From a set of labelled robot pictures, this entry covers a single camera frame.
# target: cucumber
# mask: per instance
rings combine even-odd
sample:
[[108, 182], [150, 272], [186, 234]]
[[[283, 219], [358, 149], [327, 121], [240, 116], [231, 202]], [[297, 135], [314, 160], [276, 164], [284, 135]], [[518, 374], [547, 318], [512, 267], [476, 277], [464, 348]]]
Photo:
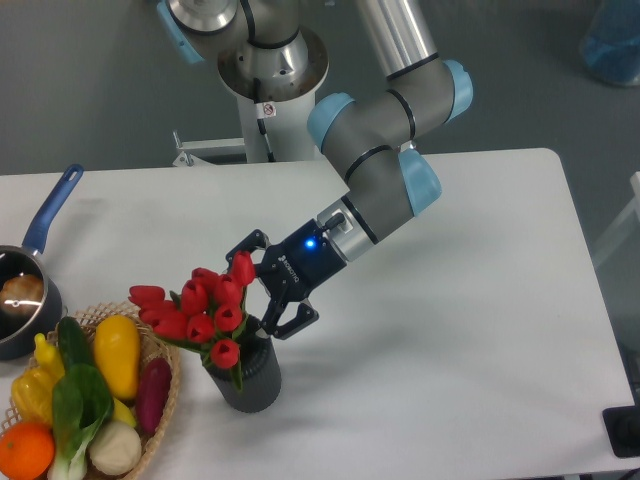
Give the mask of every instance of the cucumber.
[[65, 372], [77, 364], [96, 366], [87, 337], [73, 317], [64, 317], [58, 323], [58, 350]]

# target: red tulip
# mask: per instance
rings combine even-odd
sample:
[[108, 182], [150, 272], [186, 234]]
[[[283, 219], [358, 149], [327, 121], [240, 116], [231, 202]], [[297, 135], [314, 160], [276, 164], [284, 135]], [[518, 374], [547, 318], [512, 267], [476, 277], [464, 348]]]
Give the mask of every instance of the red tulip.
[[139, 307], [145, 303], [164, 300], [164, 289], [154, 285], [134, 285], [129, 289], [129, 301]]
[[171, 340], [184, 340], [187, 336], [187, 317], [177, 310], [165, 312], [153, 332]]
[[167, 312], [173, 312], [176, 310], [176, 304], [171, 300], [145, 303], [144, 307], [142, 307], [138, 312], [138, 318], [140, 318], [143, 323], [151, 325], [151, 327], [155, 327]]
[[216, 310], [214, 320], [221, 332], [233, 332], [242, 323], [242, 310], [238, 305], [221, 305]]
[[216, 272], [206, 268], [196, 268], [191, 272], [191, 280], [202, 285], [209, 295], [213, 295], [219, 276]]
[[208, 306], [209, 297], [202, 285], [193, 280], [189, 280], [184, 284], [180, 309], [187, 317], [204, 312]]
[[187, 340], [197, 343], [206, 343], [213, 338], [216, 329], [213, 319], [206, 313], [199, 313], [189, 319], [187, 325]]
[[231, 368], [240, 359], [240, 346], [233, 340], [223, 338], [216, 342], [210, 355], [218, 368]]
[[220, 275], [216, 290], [213, 292], [213, 298], [218, 305], [240, 305], [242, 301], [242, 287], [233, 277]]
[[230, 275], [242, 287], [246, 287], [256, 278], [256, 269], [249, 252], [236, 252], [231, 263]]

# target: orange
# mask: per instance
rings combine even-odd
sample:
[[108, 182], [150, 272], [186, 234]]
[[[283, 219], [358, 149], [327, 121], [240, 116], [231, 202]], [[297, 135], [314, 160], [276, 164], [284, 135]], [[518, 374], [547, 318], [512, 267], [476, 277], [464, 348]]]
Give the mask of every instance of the orange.
[[12, 480], [33, 480], [53, 461], [55, 444], [42, 423], [16, 423], [0, 437], [0, 472]]

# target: blue pot handle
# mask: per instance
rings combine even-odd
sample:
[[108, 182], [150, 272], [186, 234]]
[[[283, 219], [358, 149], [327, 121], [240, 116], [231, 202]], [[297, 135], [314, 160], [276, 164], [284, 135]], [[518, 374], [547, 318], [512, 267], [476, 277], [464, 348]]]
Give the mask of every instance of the blue pot handle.
[[60, 210], [60, 207], [69, 197], [76, 184], [80, 181], [84, 168], [78, 164], [71, 165], [62, 174], [60, 180], [51, 193], [44, 201], [36, 216], [33, 217], [31, 225], [24, 236], [22, 246], [31, 252], [44, 252], [44, 246], [47, 243], [47, 234], [54, 217]]

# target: light blue joint cap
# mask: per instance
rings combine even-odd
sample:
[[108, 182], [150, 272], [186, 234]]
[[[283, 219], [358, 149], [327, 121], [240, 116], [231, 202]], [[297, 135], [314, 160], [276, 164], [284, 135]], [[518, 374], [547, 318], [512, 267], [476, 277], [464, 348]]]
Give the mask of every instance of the light blue joint cap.
[[447, 122], [457, 117], [471, 105], [473, 100], [473, 83], [464, 67], [455, 60], [445, 60], [444, 64], [451, 70], [454, 85], [453, 109]]
[[398, 159], [411, 209], [413, 215], [417, 217], [420, 212], [440, 198], [442, 185], [436, 173], [418, 151], [409, 148], [398, 155]]
[[327, 136], [331, 124], [340, 115], [340, 112], [352, 102], [355, 100], [346, 93], [332, 93], [318, 102], [311, 110], [307, 119], [307, 130], [321, 152], [324, 138]]
[[180, 30], [180, 27], [178, 27], [178, 24], [171, 16], [171, 13], [169, 13], [169, 9], [164, 3], [164, 0], [160, 0], [157, 9], [160, 20], [167, 29], [167, 32], [171, 37], [171, 41], [178, 49], [178, 53], [180, 53], [182, 59], [189, 65], [204, 62], [204, 58], [196, 52], [191, 43], [189, 43], [189, 40], [187, 40], [187, 37], [182, 33], [182, 30]]

